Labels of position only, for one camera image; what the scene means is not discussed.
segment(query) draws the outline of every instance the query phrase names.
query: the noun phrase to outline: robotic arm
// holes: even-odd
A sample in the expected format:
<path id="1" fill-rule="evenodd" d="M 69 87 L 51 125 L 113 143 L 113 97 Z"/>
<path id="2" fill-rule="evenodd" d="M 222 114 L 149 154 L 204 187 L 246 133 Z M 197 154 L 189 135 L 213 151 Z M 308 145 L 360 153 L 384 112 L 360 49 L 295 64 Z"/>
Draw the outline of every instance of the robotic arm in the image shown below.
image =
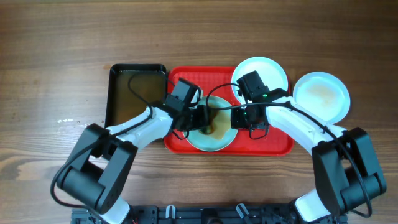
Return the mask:
<path id="1" fill-rule="evenodd" d="M 319 124 L 348 147 L 368 197 L 372 199 L 386 191 L 386 181 L 370 138 L 362 129 L 346 131 L 327 124 L 305 111 L 284 90 L 269 91 L 257 72 L 243 76 L 238 85 L 245 100 L 252 103 L 232 110 L 232 128 L 268 129 L 272 125 L 295 139 L 313 156 L 316 190 L 295 201 L 297 215 L 290 218 L 294 223 L 312 222 L 330 214 L 340 216 L 367 202 L 353 166 L 343 168 L 341 159 L 346 155 L 338 149 L 336 139 Z M 88 126 L 72 150 L 67 166 L 56 175 L 57 186 L 98 213 L 104 221 L 123 223 L 131 214 L 131 208 L 120 194 L 137 151 L 171 130 L 207 127 L 210 109 L 205 105 L 196 106 L 200 97 L 198 86 L 180 79 L 164 103 L 154 103 L 138 117 L 106 129 L 96 124 Z M 147 122 L 123 132 L 148 117 Z M 85 150 L 93 142 L 100 144 Z M 89 161 L 90 156 L 103 157 L 109 161 L 108 165 L 105 169 L 96 167 Z"/>

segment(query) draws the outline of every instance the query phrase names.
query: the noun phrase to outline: wooden table surface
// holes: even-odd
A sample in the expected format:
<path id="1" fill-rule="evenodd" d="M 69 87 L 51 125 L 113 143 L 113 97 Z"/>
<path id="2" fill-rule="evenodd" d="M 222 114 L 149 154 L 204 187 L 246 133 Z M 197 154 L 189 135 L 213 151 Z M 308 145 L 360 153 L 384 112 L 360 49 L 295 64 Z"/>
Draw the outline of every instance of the wooden table surface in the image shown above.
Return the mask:
<path id="1" fill-rule="evenodd" d="M 103 125 L 111 65 L 236 66 L 253 56 L 274 59 L 294 83 L 325 71 L 348 87 L 338 125 L 371 135 L 388 186 L 371 218 L 350 223 L 398 223 L 397 1 L 6 2 L 0 223 L 70 221 L 50 181 L 85 126 Z M 177 155 L 157 142 L 137 155 L 122 195 L 132 205 L 236 205 L 289 202 L 314 187 L 297 144 L 284 157 L 238 157 Z"/>

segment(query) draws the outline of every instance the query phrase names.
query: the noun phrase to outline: plate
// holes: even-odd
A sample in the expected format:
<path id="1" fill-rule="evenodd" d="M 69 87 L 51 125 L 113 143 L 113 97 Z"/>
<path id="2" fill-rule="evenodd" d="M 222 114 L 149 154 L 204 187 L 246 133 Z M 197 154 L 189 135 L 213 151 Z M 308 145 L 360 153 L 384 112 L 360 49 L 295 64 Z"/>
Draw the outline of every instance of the plate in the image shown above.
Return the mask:
<path id="1" fill-rule="evenodd" d="M 293 98 L 309 112 L 322 120 L 335 124 L 349 111 L 351 99 L 347 87 L 326 72 L 312 72 L 298 80 Z"/>
<path id="2" fill-rule="evenodd" d="M 206 96 L 202 97 L 202 99 L 199 101 L 199 105 L 204 105 L 206 102 Z M 231 106 L 228 101 L 218 97 L 218 96 L 210 96 L 209 97 L 209 104 L 215 105 L 217 107 L 227 107 Z M 231 120 L 231 110 L 222 110 L 219 111 L 219 113 L 226 113 L 226 116 L 228 116 L 229 120 Z M 223 138 L 220 140 L 217 140 L 209 135 L 201 133 L 199 130 L 195 131 L 190 131 L 187 141 L 195 148 L 202 150 L 202 151 L 207 151 L 207 152 L 215 152 L 218 150 L 221 150 L 225 147 L 227 147 L 231 142 L 234 141 L 236 134 L 238 133 L 238 130 L 230 128 L 227 130 L 227 132 L 224 134 Z"/>
<path id="3" fill-rule="evenodd" d="M 276 88 L 282 88 L 287 91 L 289 81 L 285 71 L 278 63 L 265 57 L 253 57 L 240 63 L 232 74 L 231 83 L 236 83 L 236 80 L 243 75 L 253 71 L 257 71 L 261 80 L 268 86 L 270 91 Z M 239 100 L 241 104 L 245 104 L 244 98 L 238 95 L 238 90 L 238 87 L 232 86 L 232 92 L 236 99 Z"/>

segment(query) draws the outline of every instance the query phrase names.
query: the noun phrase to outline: wooden table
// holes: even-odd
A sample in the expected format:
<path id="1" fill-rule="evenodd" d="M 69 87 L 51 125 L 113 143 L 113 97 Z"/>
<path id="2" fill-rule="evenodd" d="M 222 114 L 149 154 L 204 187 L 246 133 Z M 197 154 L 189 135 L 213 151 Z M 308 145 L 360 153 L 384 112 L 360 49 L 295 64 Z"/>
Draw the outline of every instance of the wooden table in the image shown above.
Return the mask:
<path id="1" fill-rule="evenodd" d="M 50 181 L 85 126 L 103 125 L 111 65 L 253 56 L 293 82 L 312 71 L 343 81 L 351 110 L 338 124 L 371 135 L 388 185 L 374 215 L 350 223 L 398 223 L 396 1 L 16 2 L 0 5 L 0 223 L 69 222 Z M 234 205 L 289 202 L 314 186 L 298 145 L 284 157 L 184 156 L 158 142 L 136 157 L 122 195 L 132 205 Z"/>

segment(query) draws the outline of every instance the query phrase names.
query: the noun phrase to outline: white plate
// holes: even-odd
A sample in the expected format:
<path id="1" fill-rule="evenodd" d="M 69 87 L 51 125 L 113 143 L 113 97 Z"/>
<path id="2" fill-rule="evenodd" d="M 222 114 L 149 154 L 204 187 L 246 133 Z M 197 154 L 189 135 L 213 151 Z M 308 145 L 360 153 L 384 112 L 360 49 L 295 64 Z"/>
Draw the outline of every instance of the white plate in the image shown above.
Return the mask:
<path id="1" fill-rule="evenodd" d="M 243 75 L 253 71 L 257 71 L 261 80 L 266 86 L 268 86 L 269 90 L 282 88 L 287 91 L 289 81 L 285 71 L 278 63 L 265 57 L 253 57 L 240 63 L 232 74 L 231 83 L 236 83 L 236 80 L 241 78 Z M 244 98 L 242 96 L 238 96 L 238 89 L 238 87 L 232 86 L 232 91 L 236 99 L 238 99 L 241 104 L 244 104 Z"/>
<path id="2" fill-rule="evenodd" d="M 198 105 L 204 105 L 205 101 L 206 101 L 206 96 L 202 97 L 202 99 L 199 101 Z M 228 103 L 228 101 L 226 101 L 218 96 L 210 96 L 209 104 L 215 105 L 217 107 L 231 106 L 231 104 Z M 231 119 L 231 110 L 222 110 L 222 111 L 219 111 L 219 113 L 226 113 L 229 117 L 229 120 Z M 202 134 L 201 132 L 199 132 L 199 130 L 195 130 L 195 131 L 189 132 L 187 141 L 193 147 L 195 147 L 199 150 L 207 151 L 207 152 L 215 152 L 215 151 L 223 149 L 223 148 L 227 147 L 229 144 L 231 144 L 231 142 L 234 141 L 237 133 L 238 133 L 238 130 L 230 128 L 229 130 L 227 130 L 227 132 L 225 132 L 222 139 L 217 140 L 209 135 Z"/>
<path id="3" fill-rule="evenodd" d="M 293 98 L 300 106 L 330 124 L 341 121 L 348 114 L 351 104 L 343 82 L 325 72 L 312 72 L 301 77 L 294 86 Z"/>

